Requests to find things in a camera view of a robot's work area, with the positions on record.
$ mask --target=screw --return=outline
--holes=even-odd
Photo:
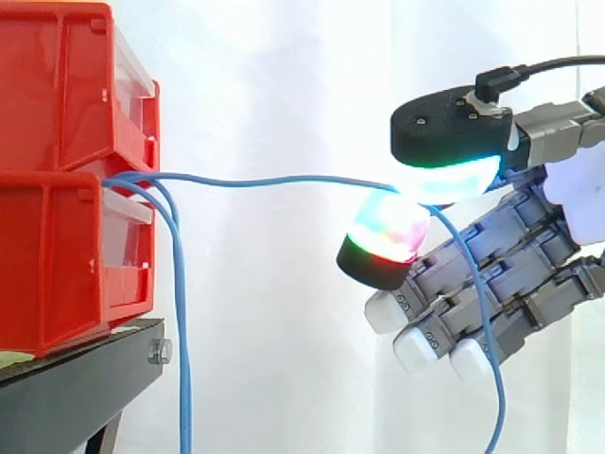
[[[151,364],[168,364],[172,360],[172,340],[152,340],[147,359]]]

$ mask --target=blue cable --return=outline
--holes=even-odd
[[[481,308],[481,321],[483,322],[483,331],[485,332],[485,342],[487,344],[487,354],[490,365],[492,366],[493,371],[493,380],[495,381],[495,388],[498,394],[498,416],[496,418],[495,427],[493,429],[492,438],[490,439],[490,443],[488,444],[487,449],[485,450],[486,454],[492,454],[495,450],[495,446],[498,443],[500,438],[500,434],[502,433],[502,427],[504,426],[504,418],[506,414],[506,406],[507,400],[504,393],[504,382],[502,381],[502,375],[500,374],[500,363],[498,362],[498,356],[495,351],[495,340],[493,338],[492,332],[492,323],[490,321],[490,302],[487,298],[487,293],[485,292],[485,283],[481,276],[479,275],[479,270],[477,268],[477,264],[473,255],[471,254],[471,250],[468,245],[456,229],[454,224],[450,222],[450,220],[445,216],[444,213],[441,212],[438,208],[430,205],[424,205],[424,207],[431,212],[436,218],[438,218],[441,223],[450,231],[454,241],[458,244],[460,249],[462,250],[462,254],[466,261],[469,264],[469,268],[471,269],[471,274],[473,275],[473,282],[475,283],[475,288],[479,296],[479,306]]]
[[[192,397],[191,397],[191,365],[189,363],[189,349],[187,345],[187,316],[185,302],[185,271],[184,256],[182,251],[181,236],[177,223],[170,216],[165,207],[155,197],[148,194],[146,190],[134,183],[109,179],[103,182],[105,187],[121,187],[141,196],[151,203],[164,218],[170,233],[172,234],[172,252],[174,259],[175,274],[175,307],[177,313],[177,327],[179,331],[179,360],[180,370],[180,438],[181,454],[191,454],[192,446]],[[168,203],[174,201],[166,191]]]
[[[367,187],[370,189],[380,189],[386,190],[388,192],[398,192],[393,186],[384,183],[375,183],[369,182],[365,180],[357,180],[351,178],[344,177],[334,177],[334,176],[324,176],[324,175],[298,175],[298,176],[288,176],[288,177],[278,177],[278,178],[268,178],[263,180],[248,180],[248,181],[226,181],[226,180],[217,180],[212,178],[204,178],[199,177],[197,175],[190,175],[184,173],[170,173],[170,172],[155,172],[155,173],[147,173],[147,174],[136,174],[135,172],[128,172],[124,174],[119,174],[114,177],[115,179],[121,179],[119,181],[121,184],[124,184],[125,181],[130,182],[133,187],[136,187],[138,190],[142,190],[138,186],[133,183],[139,183],[142,181],[151,182],[154,185],[159,184],[158,180],[178,180],[185,181],[191,183],[204,184],[209,186],[217,186],[217,187],[230,187],[230,188],[250,188],[250,187],[262,187],[262,186],[273,186],[277,184],[289,184],[289,183],[338,183],[338,184],[347,184],[352,186],[359,187]],[[168,200],[168,203],[171,204],[171,198],[167,190],[164,191],[158,188],[162,194],[164,194]],[[438,208],[430,205],[425,205],[425,208],[429,210],[431,215],[438,218],[443,225],[447,228],[447,230],[452,235],[454,241],[460,247],[464,258],[468,262],[469,268],[471,270],[471,274],[473,276],[473,281],[475,283],[475,288],[478,293],[479,298],[479,306],[481,309],[481,319],[483,322],[483,329],[485,332],[485,340],[487,344],[487,354],[490,365],[492,366],[493,378],[495,381],[495,388],[498,396],[498,414],[496,418],[496,424],[493,429],[492,438],[488,444],[486,449],[486,454],[492,454],[495,450],[495,446],[498,443],[500,438],[500,434],[502,432],[502,428],[504,426],[504,419],[506,414],[506,396],[504,391],[504,383],[502,380],[502,375],[500,374],[500,364],[497,359],[497,354],[495,350],[495,340],[493,338],[492,325],[490,321],[490,303],[487,298],[487,294],[485,291],[485,285],[481,276],[479,275],[479,271],[477,268],[477,264],[471,251],[469,250],[468,245],[454,226],[450,222],[450,220],[439,210]]]
[[[168,191],[168,189],[166,189],[166,186],[164,186],[162,183],[155,181],[155,180],[147,180],[147,179],[141,180],[139,178],[140,175],[141,175],[141,173],[139,173],[139,172],[122,172],[113,178],[116,180],[122,180],[125,182],[131,182],[131,183],[149,181],[149,183],[151,183],[158,190],[158,192],[160,194],[162,194],[162,196],[166,199],[166,202],[168,203],[168,208],[170,208],[170,213],[172,215],[171,217],[174,220],[174,223],[177,224],[177,227],[180,230],[181,229],[181,216],[179,215],[179,207],[174,202],[174,199],[170,195],[170,192]]]
[[[398,192],[390,184],[369,182],[366,180],[357,180],[354,178],[332,177],[327,175],[293,175],[290,177],[265,178],[262,180],[216,180],[214,178],[199,177],[187,173],[172,173],[172,172],[155,172],[155,173],[140,173],[135,176],[133,172],[125,172],[116,175],[114,178],[121,179],[122,175],[130,182],[156,181],[156,180],[179,180],[182,182],[190,182],[204,184],[206,186],[231,187],[231,188],[249,188],[262,186],[275,186],[278,184],[290,183],[337,183],[347,184],[349,186],[367,187],[369,189],[382,189],[388,192]]]

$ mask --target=red storage bin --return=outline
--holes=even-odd
[[[0,2],[0,171],[159,165],[159,88],[93,3]]]
[[[0,172],[0,351],[44,356],[153,308],[153,210],[90,173]]]

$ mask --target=glowing led light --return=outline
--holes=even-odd
[[[357,246],[393,262],[414,260],[424,241],[429,212],[405,196],[374,191],[349,231]]]
[[[500,156],[435,168],[400,165],[395,186],[417,203],[445,205],[483,194],[499,167]]]

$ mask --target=white fingertip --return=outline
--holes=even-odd
[[[418,328],[404,329],[393,341],[393,352],[406,371],[419,372],[436,361],[437,354]]]
[[[407,325],[407,315],[390,291],[378,291],[366,303],[366,320],[376,334],[397,331]]]
[[[491,366],[481,345],[474,339],[463,339],[450,352],[450,362],[461,380],[478,380],[490,373]]]

